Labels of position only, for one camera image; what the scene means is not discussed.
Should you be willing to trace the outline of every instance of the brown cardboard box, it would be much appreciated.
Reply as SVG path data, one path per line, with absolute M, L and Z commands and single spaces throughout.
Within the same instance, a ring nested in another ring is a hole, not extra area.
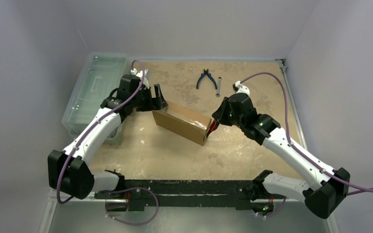
M 168 101 L 165 110 L 153 111 L 155 123 L 203 146 L 211 118 Z

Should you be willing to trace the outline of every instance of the black base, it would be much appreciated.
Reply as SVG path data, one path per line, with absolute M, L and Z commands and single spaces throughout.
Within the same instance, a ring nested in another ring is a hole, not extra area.
M 334 176 L 349 182 L 350 173 L 344 168 L 334 171 Z M 303 192 L 305 205 L 320 218 L 327 219 L 335 208 L 347 197 L 348 186 L 334 179 L 322 182 L 322 187 L 316 191 L 311 189 Z
M 235 207 L 236 210 L 259 209 L 254 198 L 253 181 L 186 181 L 186 180 L 126 180 L 125 188 L 144 187 L 158 198 L 159 206 L 166 207 Z M 96 199 L 116 199 L 105 192 L 95 194 Z M 269 199 L 270 194 L 257 199 Z M 283 196 L 274 195 L 275 199 Z M 147 192 L 131 191 L 129 211 L 143 211 L 145 206 L 156 206 Z
M 67 155 L 53 150 L 48 156 L 49 186 L 56 189 Z M 84 199 L 94 186 L 94 176 L 86 163 L 78 158 L 71 158 L 61 181 L 61 192 L 67 193 L 78 199 Z

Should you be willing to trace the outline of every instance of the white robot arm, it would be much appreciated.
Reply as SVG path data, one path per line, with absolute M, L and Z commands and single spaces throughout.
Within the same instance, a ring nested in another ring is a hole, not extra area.
M 327 218 L 348 192 L 348 186 L 335 181 L 329 175 L 348 182 L 350 174 L 343 168 L 335 170 L 313 156 L 293 139 L 288 140 L 285 129 L 277 121 L 267 114 L 257 113 L 249 98 L 249 89 L 240 81 L 236 82 L 233 88 L 236 93 L 225 97 L 219 109 L 213 113 L 212 117 L 215 120 L 209 133 L 220 124 L 235 125 L 249 139 L 255 140 L 259 145 L 265 146 L 280 156 L 303 178 L 303 180 L 293 179 L 265 170 L 254 180 L 255 196 L 262 196 L 266 193 L 283 195 L 304 202 L 315 215 Z M 319 164 L 322 169 L 314 166 L 293 146 L 298 148 L 308 159 Z
M 56 189 L 58 179 L 62 177 L 60 190 L 73 197 L 83 199 L 90 192 L 103 190 L 116 190 L 119 181 L 124 176 L 115 171 L 103 171 L 92 174 L 88 168 L 96 151 L 107 138 L 107 136 L 121 125 L 134 109 L 145 112 L 160 110 L 167 107 L 160 86 L 154 85 L 155 98 L 151 95 L 148 79 L 144 79 L 142 89 L 126 105 L 119 110 L 111 112 L 124 100 L 135 92 L 140 85 L 142 71 L 139 73 L 134 69 L 132 75 L 124 75 L 121 78 L 119 88 L 114 89 L 102 102 L 100 109 L 91 123 L 84 131 L 62 152 L 53 150 L 48 156 L 48 173 L 50 187 Z M 71 155 L 62 174 L 62 168 Z

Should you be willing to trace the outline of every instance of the blue pliers handle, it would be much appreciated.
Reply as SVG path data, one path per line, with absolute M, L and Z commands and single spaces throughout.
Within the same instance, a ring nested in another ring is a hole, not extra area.
M 199 87 L 199 83 L 201 82 L 201 80 L 204 78 L 205 75 L 207 75 L 209 77 L 209 79 L 212 81 L 212 83 L 214 84 L 215 86 L 215 90 L 217 90 L 217 83 L 215 82 L 215 80 L 212 78 L 211 74 L 208 72 L 209 69 L 204 69 L 203 70 L 203 73 L 201 74 L 200 78 L 198 79 L 198 82 L 197 82 L 197 89 Z

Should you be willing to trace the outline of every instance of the wrench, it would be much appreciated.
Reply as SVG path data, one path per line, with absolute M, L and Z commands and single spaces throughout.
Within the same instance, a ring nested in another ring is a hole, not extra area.
M 221 77 L 218 78 L 218 86 L 217 86 L 217 93 L 215 94 L 216 97 L 220 96 L 220 91 L 221 91 Z

